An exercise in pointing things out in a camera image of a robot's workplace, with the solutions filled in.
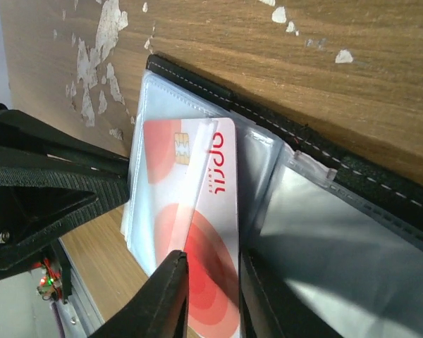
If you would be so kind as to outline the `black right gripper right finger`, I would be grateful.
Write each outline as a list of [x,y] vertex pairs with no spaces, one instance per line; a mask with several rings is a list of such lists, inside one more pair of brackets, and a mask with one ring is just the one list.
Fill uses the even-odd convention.
[[173,250],[138,293],[92,337],[186,337],[189,269],[187,254]]

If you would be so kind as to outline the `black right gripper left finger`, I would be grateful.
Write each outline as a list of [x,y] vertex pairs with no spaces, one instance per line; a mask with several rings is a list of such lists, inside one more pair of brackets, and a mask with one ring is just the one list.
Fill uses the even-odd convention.
[[123,205],[129,160],[0,104],[0,277]]

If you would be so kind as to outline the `white red april card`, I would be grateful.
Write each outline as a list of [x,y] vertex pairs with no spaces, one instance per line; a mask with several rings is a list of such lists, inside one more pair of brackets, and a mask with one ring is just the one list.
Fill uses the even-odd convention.
[[184,251],[189,325],[202,337],[238,337],[235,125],[230,118],[149,120],[143,131],[153,224],[147,268]]

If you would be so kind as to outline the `black leather card holder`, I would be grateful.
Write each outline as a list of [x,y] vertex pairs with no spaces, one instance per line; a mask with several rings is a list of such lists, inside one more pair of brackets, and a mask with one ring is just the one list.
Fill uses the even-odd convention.
[[147,59],[122,233],[148,275],[149,120],[230,118],[238,337],[423,337],[423,186],[159,55]]

